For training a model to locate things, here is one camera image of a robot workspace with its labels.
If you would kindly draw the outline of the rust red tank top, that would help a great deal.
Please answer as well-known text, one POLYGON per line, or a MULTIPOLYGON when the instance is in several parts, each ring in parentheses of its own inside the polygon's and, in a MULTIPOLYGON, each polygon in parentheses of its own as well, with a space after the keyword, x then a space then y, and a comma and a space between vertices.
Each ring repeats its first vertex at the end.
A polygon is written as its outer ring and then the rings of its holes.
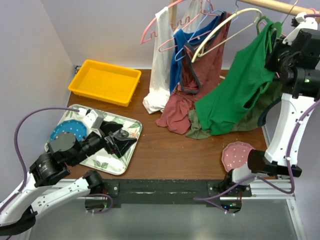
MULTIPOLYGON (((208 41, 205 50, 225 40, 229 28, 230 23, 219 30, 208 41)), ((155 122, 157 126, 180 135, 185 134, 191 126, 188 113, 195 109, 195 103, 210 93, 221 81, 220 73, 225 44, 223 43, 192 63, 191 60, 199 45, 191 46, 189 43, 184 45, 185 57, 182 59, 180 81, 170 94, 161 117, 155 122)))

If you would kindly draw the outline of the blue tank top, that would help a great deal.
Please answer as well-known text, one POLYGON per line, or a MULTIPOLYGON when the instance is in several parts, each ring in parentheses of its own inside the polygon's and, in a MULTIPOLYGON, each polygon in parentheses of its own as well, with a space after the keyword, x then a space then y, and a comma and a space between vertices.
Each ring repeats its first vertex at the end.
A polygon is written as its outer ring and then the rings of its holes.
MULTIPOLYGON (((227 12, 225 14, 225 17, 222 17, 220 20, 225 20, 226 16, 227 16, 227 12)), ((174 89, 176 88, 177 84, 180 82, 181 71, 182 71, 182 60, 180 60, 178 62, 174 62, 173 57, 172 57, 171 65, 170 65, 170 83, 169 83, 169 91, 170 91, 170 93, 172 93, 174 91, 174 89)))

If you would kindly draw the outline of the white tank top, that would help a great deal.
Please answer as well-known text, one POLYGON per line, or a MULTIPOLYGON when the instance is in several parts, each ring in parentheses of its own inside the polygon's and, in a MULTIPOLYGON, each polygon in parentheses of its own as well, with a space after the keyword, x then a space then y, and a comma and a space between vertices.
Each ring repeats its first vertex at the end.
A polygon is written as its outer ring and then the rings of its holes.
MULTIPOLYGON (((158 37, 154 40, 153 59, 151 67, 151 76, 149 83, 149 93, 144 97, 142 104, 148 114, 164 111, 164 108, 170 97, 170 70, 171 61, 174 49, 164 52, 155 53, 155 47, 169 40, 174 32, 168 25, 168 11, 162 9, 155 14, 157 17, 156 26, 158 27, 158 37)), ((195 28, 195 23, 198 23, 200 18, 197 18, 186 31, 191 31, 195 28)))

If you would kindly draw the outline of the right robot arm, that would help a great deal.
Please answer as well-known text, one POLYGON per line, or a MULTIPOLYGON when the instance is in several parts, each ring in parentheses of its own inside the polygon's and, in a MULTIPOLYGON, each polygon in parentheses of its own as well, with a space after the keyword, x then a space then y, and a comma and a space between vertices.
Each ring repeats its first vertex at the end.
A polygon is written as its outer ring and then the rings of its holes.
POLYGON ((300 177, 298 151, 310 115, 320 103, 320 32, 296 28, 284 39, 276 41, 267 55, 265 68, 279 73, 281 109, 277 126, 266 151, 252 149, 247 162, 230 170, 215 187, 233 197, 255 179, 265 176, 288 176, 292 194, 294 178, 300 177))

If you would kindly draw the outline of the wooden clothes rail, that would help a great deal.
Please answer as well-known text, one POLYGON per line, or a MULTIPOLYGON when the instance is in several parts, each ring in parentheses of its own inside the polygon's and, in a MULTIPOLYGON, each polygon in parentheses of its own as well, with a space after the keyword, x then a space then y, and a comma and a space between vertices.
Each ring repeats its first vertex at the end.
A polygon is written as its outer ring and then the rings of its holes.
POLYGON ((239 2, 250 4, 256 7, 265 8, 275 12, 296 16, 299 13, 319 14, 319 11, 313 11, 310 8, 300 7, 297 5, 276 1, 276 0, 239 0, 239 2))

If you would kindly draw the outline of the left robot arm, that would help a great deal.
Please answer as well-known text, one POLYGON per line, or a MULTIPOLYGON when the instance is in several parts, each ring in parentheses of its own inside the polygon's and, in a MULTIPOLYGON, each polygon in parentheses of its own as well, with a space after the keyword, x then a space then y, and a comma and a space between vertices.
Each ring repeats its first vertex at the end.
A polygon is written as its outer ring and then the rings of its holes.
POLYGON ((103 121, 100 133, 91 132, 78 140, 72 132, 61 132, 48 143, 26 173, 25 180, 0 203, 0 234, 10 237, 32 228, 49 211, 82 196, 102 196, 105 183, 96 170, 90 170, 67 187, 43 193, 70 174, 74 167, 100 150, 122 157, 137 142, 114 121, 103 121))

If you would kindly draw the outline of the olive green tank top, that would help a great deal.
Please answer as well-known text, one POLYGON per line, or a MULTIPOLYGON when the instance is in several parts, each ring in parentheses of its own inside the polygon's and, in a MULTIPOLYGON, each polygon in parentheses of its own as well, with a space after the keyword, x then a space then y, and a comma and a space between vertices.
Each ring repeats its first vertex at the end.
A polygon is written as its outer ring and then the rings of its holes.
MULTIPOLYGON (((233 125, 231 131, 247 132, 264 126, 268 112, 281 101, 281 90, 282 84, 279 81, 271 82, 268 89, 257 99, 254 107, 238 123, 233 125)), ((195 109, 188 112, 188 119, 191 126, 186 133, 187 137, 201 140, 211 136, 209 130, 202 129, 195 109)))

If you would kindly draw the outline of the green plastic hanger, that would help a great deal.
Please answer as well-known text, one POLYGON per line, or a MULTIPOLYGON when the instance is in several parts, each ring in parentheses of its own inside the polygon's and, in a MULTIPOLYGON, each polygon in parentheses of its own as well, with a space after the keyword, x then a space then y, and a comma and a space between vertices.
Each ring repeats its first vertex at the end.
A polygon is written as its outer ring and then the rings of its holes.
MULTIPOLYGON (((293 5, 297 5, 299 1, 296 0, 294 2, 293 5)), ((284 22, 286 21, 286 19, 288 18, 288 16, 290 16, 289 14, 286 14, 285 17, 283 17, 281 19, 280 22, 272 22, 267 16, 262 16, 258 22, 256 23, 256 30, 257 30, 257 33, 259 34, 262 30, 266 29, 267 28, 267 25, 270 24, 269 26, 269 33, 267 35, 267 43, 269 44, 269 47, 268 47, 268 50, 267 50, 267 53, 269 54, 270 53, 270 50, 271 50, 271 46, 275 46, 275 41, 276 39, 279 39, 281 38, 281 33, 282 33, 282 27, 283 27, 283 24, 284 22), (266 25, 261 25, 260 26, 260 30, 258 30, 258 24, 262 21, 262 20, 266 20, 266 25)))

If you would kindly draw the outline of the grey ceramic mug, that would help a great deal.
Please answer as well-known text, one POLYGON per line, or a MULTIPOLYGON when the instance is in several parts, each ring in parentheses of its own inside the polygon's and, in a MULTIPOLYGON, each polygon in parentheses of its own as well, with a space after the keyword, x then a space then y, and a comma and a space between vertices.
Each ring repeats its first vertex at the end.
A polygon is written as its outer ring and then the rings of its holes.
POLYGON ((124 129, 120 129, 117 133, 116 133, 116 136, 117 138, 119 139, 125 139, 125 138, 128 138, 129 137, 129 132, 124 130, 124 129))

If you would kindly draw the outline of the large pink hanger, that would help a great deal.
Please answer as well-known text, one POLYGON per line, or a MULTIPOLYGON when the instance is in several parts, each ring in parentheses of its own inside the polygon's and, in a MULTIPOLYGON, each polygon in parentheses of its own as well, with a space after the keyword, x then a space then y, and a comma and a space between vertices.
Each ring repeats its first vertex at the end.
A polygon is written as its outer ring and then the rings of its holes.
MULTIPOLYGON (((173 33, 179 29, 189 29, 189 26, 192 25, 197 18, 202 20, 206 14, 212 15, 209 13, 209 10, 214 9, 210 0, 191 0, 183 17, 178 19, 178 5, 183 2, 184 0, 170 0, 169 5, 163 8, 164 11, 168 13, 168 23, 165 25, 168 25, 173 33)), ((144 29, 139 43, 143 45, 154 40, 158 35, 157 17, 155 16, 144 29)))

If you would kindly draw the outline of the yellow plastic bin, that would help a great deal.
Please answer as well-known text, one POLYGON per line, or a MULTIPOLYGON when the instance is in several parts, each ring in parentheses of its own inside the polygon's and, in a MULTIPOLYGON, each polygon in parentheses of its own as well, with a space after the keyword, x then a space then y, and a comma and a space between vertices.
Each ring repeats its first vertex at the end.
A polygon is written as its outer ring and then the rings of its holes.
POLYGON ((68 86, 75 95, 127 107, 140 82, 137 69, 87 59, 68 86))

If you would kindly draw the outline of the pink hanger right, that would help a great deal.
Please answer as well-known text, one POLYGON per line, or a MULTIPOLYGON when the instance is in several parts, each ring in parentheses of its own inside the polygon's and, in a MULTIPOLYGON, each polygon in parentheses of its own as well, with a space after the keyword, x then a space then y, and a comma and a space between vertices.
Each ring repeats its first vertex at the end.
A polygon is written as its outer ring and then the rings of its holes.
MULTIPOLYGON (((320 12, 318 11, 318 10, 316 10, 316 9, 314 9, 314 8, 309 8, 311 11, 313 11, 313 14, 319 14, 320 12)), ((266 20, 262 20, 259 24, 258 24, 258 30, 260 31, 261 30, 261 25, 266 25, 267 24, 267 22, 266 22, 266 20)), ((285 34, 283 34, 283 33, 281 33, 281 36, 282 37, 286 37, 287 35, 285 35, 285 34)))

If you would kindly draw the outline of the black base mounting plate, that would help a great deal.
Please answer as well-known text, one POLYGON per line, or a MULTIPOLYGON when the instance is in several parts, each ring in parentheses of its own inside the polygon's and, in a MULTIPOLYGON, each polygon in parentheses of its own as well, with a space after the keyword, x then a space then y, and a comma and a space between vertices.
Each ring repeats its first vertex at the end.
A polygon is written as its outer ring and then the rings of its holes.
POLYGON ((224 180, 105 179, 102 192, 113 207, 124 204, 199 205, 195 198, 211 198, 230 188, 224 180))

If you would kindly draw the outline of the pink dotted plate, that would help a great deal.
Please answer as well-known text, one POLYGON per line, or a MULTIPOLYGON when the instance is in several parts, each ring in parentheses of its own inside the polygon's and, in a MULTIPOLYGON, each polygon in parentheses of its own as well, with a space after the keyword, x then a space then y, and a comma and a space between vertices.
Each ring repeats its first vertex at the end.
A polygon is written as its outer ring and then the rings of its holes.
POLYGON ((255 148, 250 144, 236 141, 229 143, 222 151, 221 162, 226 172, 248 163, 248 156, 255 148))

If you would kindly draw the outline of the bright green tank top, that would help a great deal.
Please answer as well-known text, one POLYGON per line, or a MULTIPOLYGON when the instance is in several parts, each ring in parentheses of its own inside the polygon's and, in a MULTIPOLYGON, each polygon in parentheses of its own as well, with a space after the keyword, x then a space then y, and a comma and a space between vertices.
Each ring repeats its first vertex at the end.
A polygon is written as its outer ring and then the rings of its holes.
POLYGON ((275 79, 265 68, 270 23, 244 49, 238 51, 225 79, 195 103, 195 112, 203 130, 210 135, 231 131, 254 106, 275 79))

